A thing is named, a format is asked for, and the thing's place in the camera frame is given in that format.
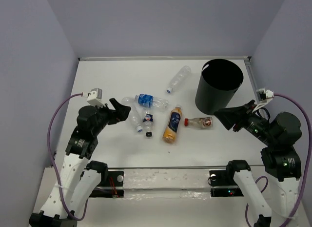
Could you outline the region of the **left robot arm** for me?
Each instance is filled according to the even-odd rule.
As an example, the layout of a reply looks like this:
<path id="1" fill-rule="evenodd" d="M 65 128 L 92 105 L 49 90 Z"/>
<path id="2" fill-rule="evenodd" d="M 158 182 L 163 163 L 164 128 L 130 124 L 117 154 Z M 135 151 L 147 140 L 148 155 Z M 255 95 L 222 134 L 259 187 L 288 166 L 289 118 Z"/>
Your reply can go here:
<path id="1" fill-rule="evenodd" d="M 113 109 L 95 100 L 78 111 L 62 166 L 53 166 L 57 181 L 40 211 L 31 214 L 30 226 L 75 227 L 83 220 L 89 196 L 108 180 L 107 164 L 91 159 L 98 135 L 105 126 L 125 121 L 131 111 L 114 98 L 109 101 Z"/>

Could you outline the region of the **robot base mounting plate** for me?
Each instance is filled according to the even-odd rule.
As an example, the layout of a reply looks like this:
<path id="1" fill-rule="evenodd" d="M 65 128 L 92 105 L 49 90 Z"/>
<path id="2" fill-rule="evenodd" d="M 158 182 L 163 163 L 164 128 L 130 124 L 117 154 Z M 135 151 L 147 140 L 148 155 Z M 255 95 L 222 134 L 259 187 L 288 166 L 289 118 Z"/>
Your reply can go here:
<path id="1" fill-rule="evenodd" d="M 241 197 L 235 183 L 218 183 L 219 170 L 207 167 L 110 169 L 91 198 L 195 198 Z"/>

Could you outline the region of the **clear crushed bottle white cap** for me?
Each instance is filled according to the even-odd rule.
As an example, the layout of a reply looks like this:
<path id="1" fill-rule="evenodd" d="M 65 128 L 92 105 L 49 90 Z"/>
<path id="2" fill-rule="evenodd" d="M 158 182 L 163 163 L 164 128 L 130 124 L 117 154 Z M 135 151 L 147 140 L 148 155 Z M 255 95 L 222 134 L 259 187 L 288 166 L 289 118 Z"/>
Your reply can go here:
<path id="1" fill-rule="evenodd" d="M 131 111 L 129 113 L 128 119 L 134 128 L 134 130 L 138 133 L 143 131 L 142 125 L 141 125 L 141 118 L 140 115 L 136 109 L 134 99 L 131 97 L 124 97 L 121 100 L 121 103 L 125 106 L 129 106 L 131 108 Z"/>

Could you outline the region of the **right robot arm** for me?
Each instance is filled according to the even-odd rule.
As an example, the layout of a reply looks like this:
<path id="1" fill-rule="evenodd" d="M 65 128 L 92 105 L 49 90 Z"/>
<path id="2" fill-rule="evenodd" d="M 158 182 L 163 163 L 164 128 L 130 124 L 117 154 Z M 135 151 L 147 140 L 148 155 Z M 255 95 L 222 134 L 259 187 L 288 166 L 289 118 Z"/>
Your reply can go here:
<path id="1" fill-rule="evenodd" d="M 257 105 L 251 100 L 243 106 L 220 109 L 214 115 L 227 130 L 245 129 L 265 145 L 261 159 L 272 204 L 264 199 L 245 160 L 229 161 L 224 178 L 240 188 L 248 207 L 254 211 L 255 227 L 296 227 L 301 197 L 298 187 L 303 183 L 301 160 L 294 148 L 302 136 L 300 120 L 289 112 L 281 112 L 270 122 L 256 111 Z"/>

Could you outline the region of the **small bottle pepsi label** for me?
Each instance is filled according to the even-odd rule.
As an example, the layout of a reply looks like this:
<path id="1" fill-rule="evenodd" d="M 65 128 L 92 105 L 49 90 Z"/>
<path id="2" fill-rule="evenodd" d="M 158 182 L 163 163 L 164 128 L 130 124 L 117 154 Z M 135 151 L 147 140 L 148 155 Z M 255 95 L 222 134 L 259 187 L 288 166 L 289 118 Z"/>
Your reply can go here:
<path id="1" fill-rule="evenodd" d="M 150 108 L 142 110 L 142 126 L 146 137 L 151 138 L 153 136 L 154 114 Z"/>

